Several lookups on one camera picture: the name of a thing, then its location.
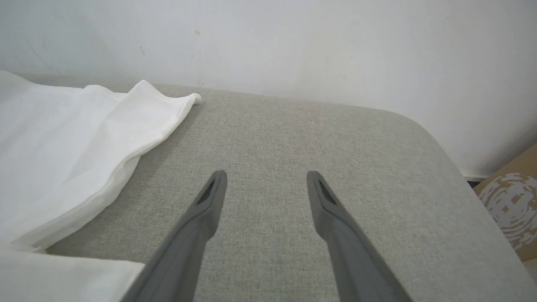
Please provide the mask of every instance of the folded cloth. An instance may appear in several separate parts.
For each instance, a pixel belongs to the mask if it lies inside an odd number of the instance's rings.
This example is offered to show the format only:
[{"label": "folded cloth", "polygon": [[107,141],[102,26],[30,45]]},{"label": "folded cloth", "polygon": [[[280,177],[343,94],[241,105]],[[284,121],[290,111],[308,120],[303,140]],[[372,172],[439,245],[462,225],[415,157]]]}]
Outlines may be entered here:
[{"label": "folded cloth", "polygon": [[3,301],[116,302],[142,263],[0,249]]},{"label": "folded cloth", "polygon": [[0,71],[0,247],[45,249],[80,229],[200,98],[166,97],[146,81],[119,94]]}]

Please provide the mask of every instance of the baseboard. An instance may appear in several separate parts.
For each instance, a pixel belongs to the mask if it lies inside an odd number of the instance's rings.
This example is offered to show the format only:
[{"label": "baseboard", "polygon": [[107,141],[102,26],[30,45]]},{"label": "baseboard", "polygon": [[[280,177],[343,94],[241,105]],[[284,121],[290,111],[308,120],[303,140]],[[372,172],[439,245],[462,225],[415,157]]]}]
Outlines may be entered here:
[{"label": "baseboard", "polygon": [[489,175],[480,175],[472,173],[463,173],[462,174],[467,182],[482,182],[483,180],[489,178]]}]

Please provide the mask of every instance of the white circular print on box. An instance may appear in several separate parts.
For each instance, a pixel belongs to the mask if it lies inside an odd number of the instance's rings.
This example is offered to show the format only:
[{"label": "white circular print on box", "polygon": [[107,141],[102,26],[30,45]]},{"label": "white circular print on box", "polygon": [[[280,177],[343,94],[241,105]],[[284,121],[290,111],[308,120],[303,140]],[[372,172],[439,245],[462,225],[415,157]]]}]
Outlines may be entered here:
[{"label": "white circular print on box", "polygon": [[496,177],[479,198],[518,250],[537,238],[537,180],[520,173]]}]

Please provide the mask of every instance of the white fabric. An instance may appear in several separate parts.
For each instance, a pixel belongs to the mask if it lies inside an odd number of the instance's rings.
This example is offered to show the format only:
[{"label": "white fabric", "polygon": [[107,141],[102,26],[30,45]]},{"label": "white fabric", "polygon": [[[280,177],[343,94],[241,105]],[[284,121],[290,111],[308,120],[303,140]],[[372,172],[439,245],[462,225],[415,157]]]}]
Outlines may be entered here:
[{"label": "white fabric", "polygon": [[0,250],[2,301],[116,302],[143,264]]},{"label": "white fabric", "polygon": [[146,81],[118,94],[0,71],[0,247],[43,249],[80,229],[197,99],[166,97]]}]

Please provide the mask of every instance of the gray fabric surface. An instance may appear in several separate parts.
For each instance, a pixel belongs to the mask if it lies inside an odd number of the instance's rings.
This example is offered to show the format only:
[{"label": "gray fabric surface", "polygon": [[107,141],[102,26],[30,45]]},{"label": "gray fabric surface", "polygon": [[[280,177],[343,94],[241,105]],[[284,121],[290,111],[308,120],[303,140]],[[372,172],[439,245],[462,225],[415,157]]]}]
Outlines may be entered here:
[{"label": "gray fabric surface", "polygon": [[[31,77],[43,84],[98,83]],[[320,171],[414,301],[535,301],[537,290],[436,141],[386,111],[157,85],[204,100],[144,155],[118,199],[49,253],[144,262],[216,169],[220,226],[196,301],[337,301],[306,172]]]}]

